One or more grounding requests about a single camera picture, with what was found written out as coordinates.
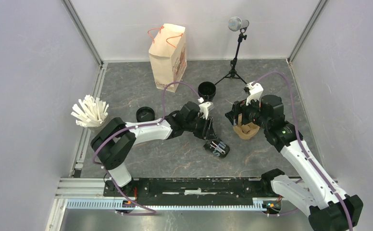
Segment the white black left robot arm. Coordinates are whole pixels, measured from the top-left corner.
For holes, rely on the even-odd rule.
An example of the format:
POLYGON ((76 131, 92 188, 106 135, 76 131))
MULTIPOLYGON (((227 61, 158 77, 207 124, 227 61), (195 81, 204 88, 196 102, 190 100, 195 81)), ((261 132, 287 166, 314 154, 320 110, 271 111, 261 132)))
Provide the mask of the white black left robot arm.
POLYGON ((213 118, 209 116, 213 103, 187 102, 180 110, 173 111, 162 119, 147 122, 124 122, 113 118, 91 141, 96 158, 116 183, 115 189, 122 196, 133 192, 132 176, 124 161, 136 144, 153 140, 169 140, 191 132, 205 141, 204 149, 224 158, 230 148, 215 134, 213 118))

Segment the single black coffee cup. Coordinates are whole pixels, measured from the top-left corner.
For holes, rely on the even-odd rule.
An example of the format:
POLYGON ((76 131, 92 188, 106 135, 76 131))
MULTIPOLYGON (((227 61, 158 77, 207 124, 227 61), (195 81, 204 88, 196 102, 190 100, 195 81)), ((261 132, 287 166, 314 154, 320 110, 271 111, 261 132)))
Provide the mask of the single black coffee cup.
POLYGON ((203 147, 218 158, 225 158, 230 152, 230 147, 220 139, 207 141, 203 147))

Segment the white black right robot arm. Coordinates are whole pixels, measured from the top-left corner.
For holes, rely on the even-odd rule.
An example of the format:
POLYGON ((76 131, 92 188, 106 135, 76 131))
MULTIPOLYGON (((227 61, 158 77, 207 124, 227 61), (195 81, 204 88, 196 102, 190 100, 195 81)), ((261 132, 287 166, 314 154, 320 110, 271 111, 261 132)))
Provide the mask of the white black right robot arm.
POLYGON ((286 121, 282 99, 265 95, 260 100, 234 102, 225 117, 232 125, 254 123, 263 129, 272 145, 300 175, 303 188, 281 170, 261 176, 260 189, 266 196, 278 194, 296 206, 314 231, 351 231, 357 226, 363 202, 346 193, 314 158, 295 125, 286 121))

